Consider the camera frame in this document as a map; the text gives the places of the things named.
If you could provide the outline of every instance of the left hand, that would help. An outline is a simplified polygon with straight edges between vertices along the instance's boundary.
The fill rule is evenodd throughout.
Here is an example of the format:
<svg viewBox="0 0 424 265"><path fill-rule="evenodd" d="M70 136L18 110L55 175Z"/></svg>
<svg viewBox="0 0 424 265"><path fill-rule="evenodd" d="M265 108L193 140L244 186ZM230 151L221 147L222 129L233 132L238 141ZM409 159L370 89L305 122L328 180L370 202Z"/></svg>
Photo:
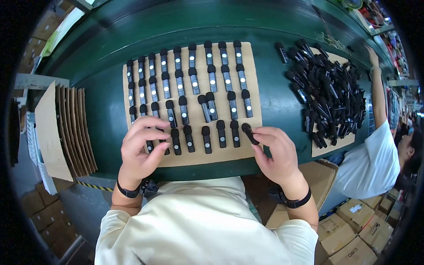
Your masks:
<svg viewBox="0 0 424 265"><path fill-rule="evenodd" d="M140 117L133 123L125 135L121 147L122 166L118 178L119 184L123 188L134 190L142 179L156 170L170 143L160 143L150 154L144 151L144 146L148 140L168 139L169 134L155 129L155 127L164 129L168 126L168 121L154 116Z"/></svg>

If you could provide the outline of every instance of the cardboard sheet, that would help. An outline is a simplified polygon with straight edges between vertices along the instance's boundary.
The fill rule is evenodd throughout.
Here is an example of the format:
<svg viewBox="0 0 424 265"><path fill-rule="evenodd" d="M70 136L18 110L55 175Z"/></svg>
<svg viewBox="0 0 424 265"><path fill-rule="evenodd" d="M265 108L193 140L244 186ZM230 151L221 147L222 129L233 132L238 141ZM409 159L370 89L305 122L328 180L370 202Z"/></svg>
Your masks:
<svg viewBox="0 0 424 265"><path fill-rule="evenodd" d="M318 49L315 49L313 47L310 47L312 52L314 54L321 54L321 52ZM335 61L338 61L340 64L344 64L348 62L348 59L343 58L339 55L333 54L333 53L328 53L329 59L332 63L334 63ZM318 129L316 128L316 124L314 124L314 132L318 132ZM337 139L337 144L336 146L333 146L331 144L331 141L328 139L324 139L325 142L327 143L327 148L318 148L314 143L312 143L312 157L316 157L316 156L320 156L323 155L325 153L331 152L333 150L339 149L343 146L349 145L353 142L355 142L355 135L353 133L349 133L348 136L344 137L343 139L338 138Z"/></svg>
<svg viewBox="0 0 424 265"><path fill-rule="evenodd" d="M53 82L35 107L38 142L47 173L55 178L73 181L60 144L55 95Z"/></svg>
<svg viewBox="0 0 424 265"><path fill-rule="evenodd" d="M225 133L226 133L226 148L219 147L218 131L216 129L216 121L211 123L205 123L203 111L201 105L197 102L198 95L193 95L190 77L188 75L188 47L181 48L181 66L184 73L183 82L184 90L187 98L187 108L188 116L190 120L190 125L192 127L192 136L195 147L194 153L189 153L187 149L187 143L183 133L183 125L181 120L181 112L178 105L178 92L176 87L176 78L175 78L175 62L173 51L168 51L167 54L167 66L168 72L170 75L170 91L171 91L171 100L174 103L174 112L176 116L176 121L178 124L178 130L180 133L180 143L182 148L182 155L176 156L171 145L170 154L163 157L159 167L174 167L174 166L185 166L185 165L198 165L214 162L222 162L228 160L243 159L248 157L253 157L254 152L251 147L250 141L247 136L242 132L241 125L243 123L249 123L252 127L262 126L262 114L261 114L261 105L259 100L259 88L256 77L256 69L254 65L254 58L249 42L242 42L242 57L243 57L243 66L245 68L246 83L247 88L250 93L250 99L253 110L253 117L246 118L244 111L244 103L241 98L241 88L239 83L238 74L236 71L236 62L235 62L235 51L232 42L227 43L227 54L230 68L230 76L233 91L236 94L237 102L237 114L238 114L238 123L239 123L239 134L240 134L240 147L234 148L232 141L232 133L230 129L231 115L229 110L229 103L227 100L227 92L225 90L225 84L223 79L223 74L221 72L221 58L220 51L218 48L218 43L212 44L212 54L213 54L213 63L216 67L216 84L218 92L214 93L215 104L217 109L218 118L225 121ZM148 59L146 58L145 62L145 79L146 79L146 98L147 98L147 107L148 114L152 115L150 104L152 102L152 97L150 94L150 87L148 85L149 71L148 71ZM167 110L165 107L165 102L168 99L164 98L163 85L161 79L161 67L160 67L160 55L156 54L155 68L156 68L156 89L158 91L159 97L159 114L163 120L167 120ZM196 49L196 59L195 67L197 70L197 79L200 88L201 94L206 94L210 91L209 86L209 75L207 72L206 64L206 53L203 45L197 45ZM128 128L131 127L131 120L129 115L129 101L128 101L128 79L127 79L127 66L123 66L123 100L125 104L125 112L127 119ZM133 79L136 84L134 91L135 106L137 109L136 117L140 116L139 107L140 107L140 97L139 97L139 88L138 88L138 61L134 61L133 66ZM212 154L205 154L203 137L201 135L201 129L203 126L209 126L210 128L210 138L211 138L211 147ZM170 128L165 130L167 133L170 133Z"/></svg>

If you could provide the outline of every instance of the green table surface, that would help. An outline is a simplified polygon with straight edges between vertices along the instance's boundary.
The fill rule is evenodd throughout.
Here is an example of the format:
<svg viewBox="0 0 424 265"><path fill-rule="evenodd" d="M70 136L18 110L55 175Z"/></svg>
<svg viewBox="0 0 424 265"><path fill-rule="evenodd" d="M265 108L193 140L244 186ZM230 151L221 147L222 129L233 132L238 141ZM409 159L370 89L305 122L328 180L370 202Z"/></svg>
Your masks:
<svg viewBox="0 0 424 265"><path fill-rule="evenodd" d="M73 86L86 89L87 126L98 166L92 176L116 179L122 159L120 147L127 132L123 101L122 65L149 52L188 46L209 39L212 42L250 42L258 78L262 123L284 130L296 145L299 164L332 153L349 150L364 142L368 135L368 116L355 142L311 158L312 142L302 132L301 109L284 71L293 63L282 64L274 48L276 41L286 47L303 37L312 46L325 32L322 20L308 1L172 1L148 9L141 1L110 1L95 9L67 35L51 55L42 74L68 78ZM365 70L370 45L380 55L381 67L392 74L384 51L346 12L335 3L317 1L317 6L332 36L355 50L352 55L322 46L330 53L350 59L362 70L358 81L370 95L371 83ZM260 172L254 158L227 162L158 168L157 181L213 179Z"/></svg>

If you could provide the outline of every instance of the worker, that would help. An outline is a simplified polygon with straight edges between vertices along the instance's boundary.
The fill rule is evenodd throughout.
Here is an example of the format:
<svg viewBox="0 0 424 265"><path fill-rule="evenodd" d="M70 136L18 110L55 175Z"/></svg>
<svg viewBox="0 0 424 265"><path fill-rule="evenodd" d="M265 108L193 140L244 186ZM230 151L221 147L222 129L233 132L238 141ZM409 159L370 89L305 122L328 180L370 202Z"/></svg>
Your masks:
<svg viewBox="0 0 424 265"><path fill-rule="evenodd" d="M340 156L330 157L340 167L333 188L355 199L367 199L390 190L404 171L418 171L421 166L423 137L420 130L409 130L396 147L386 116L384 88L378 56L369 53L373 75L372 101L376 130L365 143Z"/></svg>
<svg viewBox="0 0 424 265"><path fill-rule="evenodd" d="M157 168L169 142L160 143L150 154L143 147L147 140L168 139L169 134L153 129L168 126L156 117L140 117L125 136L112 206L100 225L95 264L314 263L316 204L298 169L294 143L277 128L253 129L254 138L270 147L273 159L252 145L260 169L287 198L290 220L274 231L250 212L239 176L163 183L142 208L140 183Z"/></svg>

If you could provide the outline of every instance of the black wrist strap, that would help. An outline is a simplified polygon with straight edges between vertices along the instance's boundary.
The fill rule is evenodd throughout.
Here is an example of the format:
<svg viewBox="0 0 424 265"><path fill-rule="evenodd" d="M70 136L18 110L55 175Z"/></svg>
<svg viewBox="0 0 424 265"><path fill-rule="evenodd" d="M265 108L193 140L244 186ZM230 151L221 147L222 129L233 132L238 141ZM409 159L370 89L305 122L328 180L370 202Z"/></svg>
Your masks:
<svg viewBox="0 0 424 265"><path fill-rule="evenodd" d="M299 208L302 205L305 205L310 200L310 198L311 198L311 188L310 187L309 187L309 190L308 190L308 194L306 194L306 197L301 199L300 201L299 200L294 200L294 201L288 200L286 198L286 196L284 195L284 191L282 192L282 200L286 203L286 206L290 209L296 209L296 208Z"/></svg>
<svg viewBox="0 0 424 265"><path fill-rule="evenodd" d="M116 184L118 186L119 191L126 197L134 199L135 197L137 197L137 195L140 193L140 187L141 187L141 183L140 185L138 185L138 187L135 190L126 190L123 189L121 187L121 185L119 185L119 180L116 180Z"/></svg>

